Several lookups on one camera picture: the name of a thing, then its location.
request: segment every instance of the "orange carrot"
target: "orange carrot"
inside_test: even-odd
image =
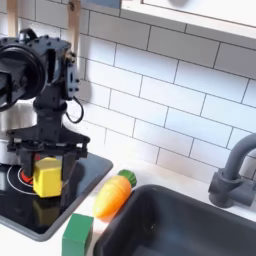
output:
[[[123,170],[109,179],[99,191],[94,203],[94,217],[106,219],[114,215],[126,202],[136,185],[133,172]]]

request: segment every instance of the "metal pot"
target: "metal pot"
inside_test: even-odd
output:
[[[25,128],[35,124],[36,114],[31,103],[20,102],[11,109],[0,113],[0,163],[19,164],[17,155],[7,152],[8,137],[6,131]]]

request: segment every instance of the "white subway tile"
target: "white subway tile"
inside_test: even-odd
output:
[[[61,30],[61,38],[68,40],[67,30]],[[91,36],[79,35],[78,56],[113,65],[115,49],[115,43]]]
[[[22,0],[22,1],[19,1],[19,3],[20,3],[18,5],[19,16],[22,18],[34,20],[36,18],[35,17],[35,9],[36,9],[35,0]]]
[[[152,27],[149,51],[212,67],[219,43],[167,29]]]
[[[218,168],[224,168],[229,154],[230,150],[228,149],[195,140],[190,157]]]
[[[205,94],[143,77],[140,96],[193,114],[200,114]]]
[[[51,37],[60,37],[60,29],[45,25],[36,21],[26,20],[19,18],[18,19],[18,29],[32,28],[37,36],[49,35]],[[8,34],[8,23],[7,15],[0,13],[0,33],[7,35]]]
[[[255,80],[250,80],[243,103],[246,105],[250,105],[253,107],[256,107],[256,81]]]
[[[110,109],[157,125],[164,125],[167,107],[128,94],[112,91]]]
[[[185,176],[210,183],[217,168],[196,160],[160,149],[157,165]]]
[[[77,57],[76,66],[79,79],[84,79],[85,77],[85,59]]]
[[[230,150],[221,148],[203,141],[195,140],[191,151],[191,158],[216,166],[224,168]],[[246,157],[241,167],[240,174],[248,179],[252,179],[256,168],[256,159]]]
[[[256,109],[239,103],[216,98],[207,95],[202,116],[241,128],[256,132]]]
[[[231,127],[169,108],[166,127],[216,145],[226,146]]]
[[[250,132],[242,131],[239,129],[234,128],[228,143],[228,148],[233,149],[233,147],[244,137],[250,135]],[[252,150],[249,154],[249,156],[256,157],[256,149]]]
[[[69,0],[62,0],[62,3],[67,4],[68,1]],[[105,6],[101,6],[101,5],[97,5],[97,4],[91,4],[91,3],[87,3],[87,1],[82,1],[81,6],[82,6],[82,8],[85,8],[87,10],[106,13],[106,14],[110,14],[110,15],[114,15],[114,16],[119,16],[119,13],[120,13],[120,10],[118,10],[116,8],[109,8],[109,7],[105,7]]]
[[[89,103],[82,102],[82,104],[85,110],[85,121],[132,136],[134,118]],[[80,107],[74,101],[69,102],[68,113],[79,117]]]
[[[110,67],[94,61],[87,61],[86,79],[119,91],[138,96],[141,75]]]
[[[158,147],[107,130],[106,149],[115,155],[140,158],[156,163]]]
[[[115,66],[173,82],[178,61],[154,53],[117,45]]]
[[[225,33],[209,28],[197,27],[190,24],[187,26],[186,33],[256,50],[255,40],[252,38]]]
[[[90,35],[146,49],[149,25],[91,12]]]
[[[36,0],[36,20],[60,28],[68,27],[67,6],[50,2]]]
[[[19,30],[32,28],[37,36],[49,35],[50,37],[60,37],[60,28],[45,25],[36,21],[19,19]]]
[[[0,0],[0,12],[7,12],[6,2],[8,0]],[[19,0],[18,15],[22,18],[35,19],[35,0]]]
[[[121,17],[129,20],[135,20],[135,21],[146,23],[146,24],[155,25],[157,27],[168,28],[168,29],[177,30],[181,32],[184,32],[186,28],[185,23],[177,22],[174,20],[162,19],[156,16],[132,12],[128,10],[122,10]]]
[[[159,126],[136,120],[134,138],[188,156],[193,139]]]
[[[0,33],[8,35],[7,14],[0,13]]]
[[[256,78],[255,65],[256,51],[221,44],[215,68],[241,76]]]
[[[36,20],[60,28],[68,27],[67,6],[50,1],[36,0]],[[80,14],[80,32],[88,33],[89,11],[82,9]]]
[[[247,78],[181,61],[175,84],[241,102]]]
[[[77,98],[108,108],[110,89],[87,81],[80,81]]]
[[[106,129],[85,121],[81,121],[78,124],[72,124],[66,116],[64,117],[65,126],[71,131],[81,133],[88,136],[91,141],[88,144],[88,149],[92,148],[103,148],[105,142]]]
[[[6,12],[6,0],[0,0],[0,12]]]

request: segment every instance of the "burner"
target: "burner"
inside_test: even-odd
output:
[[[28,185],[30,187],[33,186],[33,177],[27,177],[25,174],[24,174],[24,170],[19,170],[19,178],[21,179],[21,183],[25,184],[25,185]]]
[[[7,172],[7,181],[10,186],[16,191],[26,194],[36,196],[37,194],[33,190],[33,180],[32,178],[27,178],[22,168],[17,170],[17,166],[12,166]]]

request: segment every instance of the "green block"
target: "green block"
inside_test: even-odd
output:
[[[92,240],[93,218],[72,214],[62,237],[62,256],[85,256]]]

